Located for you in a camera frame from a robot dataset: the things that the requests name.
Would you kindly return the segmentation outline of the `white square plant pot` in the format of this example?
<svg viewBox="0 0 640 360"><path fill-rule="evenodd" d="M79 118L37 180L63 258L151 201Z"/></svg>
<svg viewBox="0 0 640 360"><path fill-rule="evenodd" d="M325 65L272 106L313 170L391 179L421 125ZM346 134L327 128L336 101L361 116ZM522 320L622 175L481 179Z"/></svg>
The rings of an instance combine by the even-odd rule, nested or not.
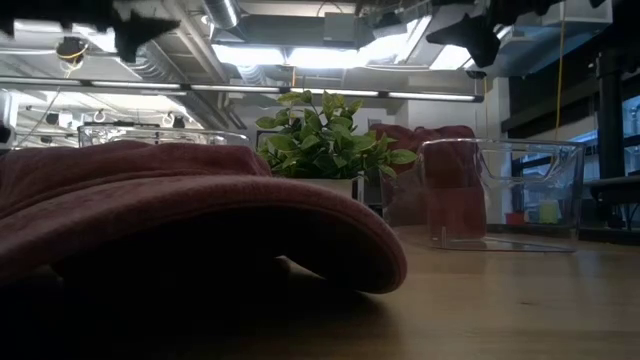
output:
<svg viewBox="0 0 640 360"><path fill-rule="evenodd" d="M360 203L364 202L365 179L360 176L353 179L298 179L298 182L322 187Z"/></svg>

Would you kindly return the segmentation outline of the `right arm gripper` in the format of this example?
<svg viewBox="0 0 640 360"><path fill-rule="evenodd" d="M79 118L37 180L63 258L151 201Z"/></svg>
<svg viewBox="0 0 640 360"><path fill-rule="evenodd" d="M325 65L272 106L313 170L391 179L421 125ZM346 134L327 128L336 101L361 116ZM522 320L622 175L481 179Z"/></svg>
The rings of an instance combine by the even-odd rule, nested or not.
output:
<svg viewBox="0 0 640 360"><path fill-rule="evenodd" d="M475 64L491 66L499 52L501 41L496 35L492 20L516 20L530 12L545 15L555 4L564 0L491 0L487 16L471 17L465 14L460 21L426 35L432 44L454 45L468 51Z"/></svg>

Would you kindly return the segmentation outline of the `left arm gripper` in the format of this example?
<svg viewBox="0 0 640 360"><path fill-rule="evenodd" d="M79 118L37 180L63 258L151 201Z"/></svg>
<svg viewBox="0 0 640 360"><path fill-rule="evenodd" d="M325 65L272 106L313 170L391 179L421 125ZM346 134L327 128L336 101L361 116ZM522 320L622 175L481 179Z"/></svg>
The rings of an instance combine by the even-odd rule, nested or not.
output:
<svg viewBox="0 0 640 360"><path fill-rule="evenodd" d="M136 61L138 49L162 34L180 27L180 21L146 17L131 10L123 19L114 0L0 0L0 31L15 33L16 19L57 22L65 30L74 23L91 24L98 30L114 29L115 47L124 62Z"/></svg>

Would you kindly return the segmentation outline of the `clear plastic bin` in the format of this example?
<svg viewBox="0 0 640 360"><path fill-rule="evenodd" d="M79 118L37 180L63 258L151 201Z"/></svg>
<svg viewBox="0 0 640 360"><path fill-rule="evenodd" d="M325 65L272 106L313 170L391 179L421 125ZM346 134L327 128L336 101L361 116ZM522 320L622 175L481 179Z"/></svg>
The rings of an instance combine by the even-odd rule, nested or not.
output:
<svg viewBox="0 0 640 360"><path fill-rule="evenodd" d="M78 128L80 147L117 141L138 141L152 145L188 143L199 145L251 145L248 137L224 131L176 129L149 126L83 125Z"/></svg>
<svg viewBox="0 0 640 360"><path fill-rule="evenodd" d="M484 189L486 235L476 240L431 239L423 226L392 227L409 243L439 250L572 253L578 240L584 148L571 142L475 138ZM539 203L556 200L557 224L539 223ZM526 224L506 225L524 212Z"/></svg>

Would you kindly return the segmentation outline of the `yellow-green cup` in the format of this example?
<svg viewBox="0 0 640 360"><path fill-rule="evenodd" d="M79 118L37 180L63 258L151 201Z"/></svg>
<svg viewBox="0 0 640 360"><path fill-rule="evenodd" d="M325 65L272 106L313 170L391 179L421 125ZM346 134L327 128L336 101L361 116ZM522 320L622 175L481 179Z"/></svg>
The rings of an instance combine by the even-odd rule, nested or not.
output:
<svg viewBox="0 0 640 360"><path fill-rule="evenodd" d="M560 210L556 200L542 200L539 203L540 224L557 224L559 217Z"/></svg>

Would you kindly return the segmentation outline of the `black pillar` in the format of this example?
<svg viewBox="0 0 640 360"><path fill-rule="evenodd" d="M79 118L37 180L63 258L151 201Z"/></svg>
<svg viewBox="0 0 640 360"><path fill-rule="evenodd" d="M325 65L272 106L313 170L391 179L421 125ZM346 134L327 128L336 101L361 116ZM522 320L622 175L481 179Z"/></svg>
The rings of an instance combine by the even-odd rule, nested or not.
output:
<svg viewBox="0 0 640 360"><path fill-rule="evenodd" d="M599 82L598 149L601 179L625 175L620 55L614 49L597 58Z"/></svg>

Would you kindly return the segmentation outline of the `dark side desk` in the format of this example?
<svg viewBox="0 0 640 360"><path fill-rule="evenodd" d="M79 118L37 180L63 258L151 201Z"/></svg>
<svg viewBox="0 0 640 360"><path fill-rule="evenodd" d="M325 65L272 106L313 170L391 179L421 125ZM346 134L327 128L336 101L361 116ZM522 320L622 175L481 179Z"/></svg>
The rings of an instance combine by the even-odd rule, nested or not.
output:
<svg viewBox="0 0 640 360"><path fill-rule="evenodd" d="M640 175L597 180L588 187L602 226L584 226L580 239L640 247Z"/></svg>

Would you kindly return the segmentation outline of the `grey ceiling box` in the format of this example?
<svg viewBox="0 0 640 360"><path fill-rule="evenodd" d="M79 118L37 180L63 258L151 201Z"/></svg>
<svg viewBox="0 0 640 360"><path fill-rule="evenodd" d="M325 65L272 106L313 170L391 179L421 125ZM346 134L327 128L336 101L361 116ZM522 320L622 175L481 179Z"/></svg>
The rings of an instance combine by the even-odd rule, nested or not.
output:
<svg viewBox="0 0 640 360"><path fill-rule="evenodd" d="M356 18L352 14L324 14L323 40L327 42L353 43L356 33Z"/></svg>

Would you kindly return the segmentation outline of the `long ceiling light bar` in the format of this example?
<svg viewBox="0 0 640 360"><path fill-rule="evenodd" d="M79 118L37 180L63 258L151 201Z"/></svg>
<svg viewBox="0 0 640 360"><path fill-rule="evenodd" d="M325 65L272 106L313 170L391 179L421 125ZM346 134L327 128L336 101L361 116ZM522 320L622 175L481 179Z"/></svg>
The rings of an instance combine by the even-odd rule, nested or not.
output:
<svg viewBox="0 0 640 360"><path fill-rule="evenodd" d="M342 95L345 97L463 103L479 103L484 99L483 95L458 93L401 92L384 90L355 90L288 86L249 86L229 84L159 83L141 81L88 80L18 76L0 76L0 87L11 89L60 88L63 91L85 89L89 92L129 92L140 93L143 95L185 95L188 92L280 95L289 92L302 93L304 91L309 91L313 95L322 95L327 92L331 94Z"/></svg>

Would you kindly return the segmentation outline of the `maroon baseball cap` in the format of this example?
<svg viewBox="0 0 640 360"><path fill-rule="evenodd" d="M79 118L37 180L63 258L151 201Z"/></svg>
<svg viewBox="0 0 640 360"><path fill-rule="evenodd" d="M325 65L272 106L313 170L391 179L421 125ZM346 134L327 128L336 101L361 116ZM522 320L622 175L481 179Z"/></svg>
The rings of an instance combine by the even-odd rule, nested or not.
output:
<svg viewBox="0 0 640 360"><path fill-rule="evenodd" d="M473 130L465 125L435 129L376 124L377 138L390 150L408 150L417 159L393 164L382 176L383 217L392 227L423 226L431 239L476 240L486 235L484 189L476 163Z"/></svg>
<svg viewBox="0 0 640 360"><path fill-rule="evenodd" d="M373 294L396 290L407 272L379 215L275 177L246 146L117 141L0 155L0 283L140 234L262 250Z"/></svg>

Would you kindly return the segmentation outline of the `silver ventilation duct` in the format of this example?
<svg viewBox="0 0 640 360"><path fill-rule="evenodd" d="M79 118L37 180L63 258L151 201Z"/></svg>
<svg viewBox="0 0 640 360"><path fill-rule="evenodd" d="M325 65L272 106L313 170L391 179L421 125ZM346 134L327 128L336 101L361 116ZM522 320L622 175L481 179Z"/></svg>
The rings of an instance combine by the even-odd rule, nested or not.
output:
<svg viewBox="0 0 640 360"><path fill-rule="evenodd" d="M241 8L237 0L203 0L205 13L216 28L236 27L241 19Z"/></svg>

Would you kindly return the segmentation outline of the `green artificial plant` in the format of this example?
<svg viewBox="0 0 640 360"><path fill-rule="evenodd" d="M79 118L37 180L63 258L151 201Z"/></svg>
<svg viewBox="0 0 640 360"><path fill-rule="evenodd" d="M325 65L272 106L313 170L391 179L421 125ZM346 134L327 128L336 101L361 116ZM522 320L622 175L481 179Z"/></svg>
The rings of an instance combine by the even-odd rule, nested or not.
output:
<svg viewBox="0 0 640 360"><path fill-rule="evenodd" d="M340 94L324 92L322 104L313 104L309 90L281 95L283 106L273 116L255 121L261 130L276 132L257 145L258 154L273 174L295 179L352 180L375 170L391 178L396 168L415 162L412 150L393 149L397 140L370 130L356 133L360 100L347 102Z"/></svg>

